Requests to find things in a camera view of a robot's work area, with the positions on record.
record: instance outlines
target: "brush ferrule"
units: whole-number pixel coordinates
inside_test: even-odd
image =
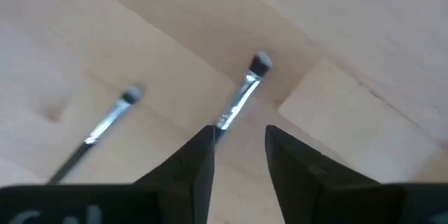
[[[85,144],[96,144],[101,135],[120,117],[122,116],[132,104],[119,99],[115,107],[107,114],[107,116],[95,127],[90,133],[89,137],[84,140]]]
[[[241,85],[238,93],[233,98],[229,105],[227,111],[221,115],[216,123],[216,126],[220,130],[226,130],[232,121],[237,117],[239,111],[242,109],[243,105],[246,103],[247,99],[251,96],[252,92],[260,84],[262,77],[258,76],[256,73],[249,71],[244,78],[244,82]]]

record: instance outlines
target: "wooden board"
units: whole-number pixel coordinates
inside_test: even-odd
[[[279,111],[380,182],[448,179],[447,151],[328,60],[309,72]]]
[[[213,123],[237,87],[116,0],[0,6],[2,186],[44,183],[121,90],[138,84],[144,99],[64,181],[132,182]],[[269,123],[344,162],[279,115],[271,100],[255,98],[216,154],[210,223],[282,221],[265,159]]]
[[[262,0],[378,97],[448,140],[448,0]]]
[[[275,67],[260,94],[280,105],[325,52],[260,0],[119,0],[145,21],[242,81],[254,52]]]

